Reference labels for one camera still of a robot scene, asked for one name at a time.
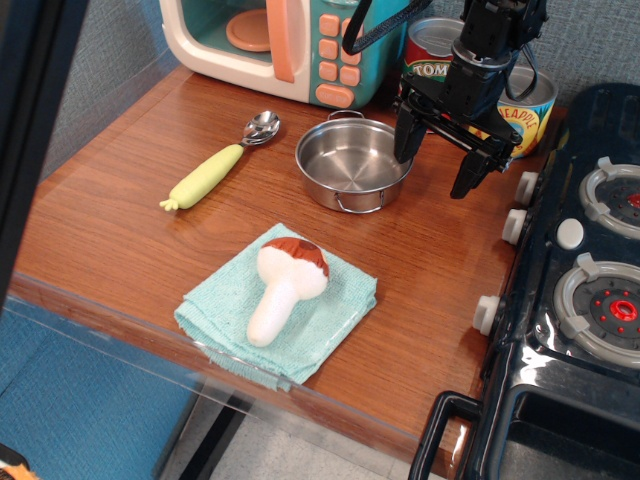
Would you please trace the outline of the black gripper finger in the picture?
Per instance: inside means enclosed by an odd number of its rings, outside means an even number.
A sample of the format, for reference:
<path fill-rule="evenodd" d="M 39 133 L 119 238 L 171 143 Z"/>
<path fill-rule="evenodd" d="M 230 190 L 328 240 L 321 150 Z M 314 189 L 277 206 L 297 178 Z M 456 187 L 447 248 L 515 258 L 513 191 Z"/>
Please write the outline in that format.
<path fill-rule="evenodd" d="M 470 151 L 460 165 L 450 197 L 463 199 L 471 190 L 477 188 L 489 173 L 504 172 L 508 167 L 509 157 L 490 155 L 482 150 Z"/>
<path fill-rule="evenodd" d="M 402 102 L 397 109 L 394 134 L 394 155 L 400 164 L 411 161 L 418 152 L 428 125 L 428 111 L 421 105 Z"/>

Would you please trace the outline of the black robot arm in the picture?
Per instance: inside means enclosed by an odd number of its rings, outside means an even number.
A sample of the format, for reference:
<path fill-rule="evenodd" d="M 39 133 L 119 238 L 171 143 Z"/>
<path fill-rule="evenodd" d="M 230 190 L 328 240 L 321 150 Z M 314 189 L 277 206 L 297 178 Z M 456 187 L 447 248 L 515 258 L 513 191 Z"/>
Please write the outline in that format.
<path fill-rule="evenodd" d="M 499 113 L 498 101 L 512 93 L 509 77 L 521 54 L 536 65 L 528 43 L 540 36 L 548 15 L 544 1 L 467 1 L 462 19 L 444 81 L 401 76 L 394 136 L 401 164 L 414 159 L 428 131 L 466 152 L 453 199 L 464 198 L 488 173 L 505 171 L 522 142 Z"/>

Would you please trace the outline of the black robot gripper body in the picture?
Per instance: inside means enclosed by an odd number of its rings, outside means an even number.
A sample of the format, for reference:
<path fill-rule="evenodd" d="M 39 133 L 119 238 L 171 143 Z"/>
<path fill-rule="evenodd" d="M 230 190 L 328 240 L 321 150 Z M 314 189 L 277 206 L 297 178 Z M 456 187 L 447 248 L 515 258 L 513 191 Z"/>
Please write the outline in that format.
<path fill-rule="evenodd" d="M 402 102 L 421 105 L 428 115 L 428 130 L 443 136 L 467 153 L 482 150 L 509 157 L 520 139 L 502 119 L 496 105 L 507 87 L 519 52 L 508 49 L 497 57 L 479 57 L 459 39 L 452 45 L 453 59 L 443 83 L 404 73 L 400 80 L 396 112 Z M 476 127 L 488 132 L 481 139 L 469 131 Z"/>

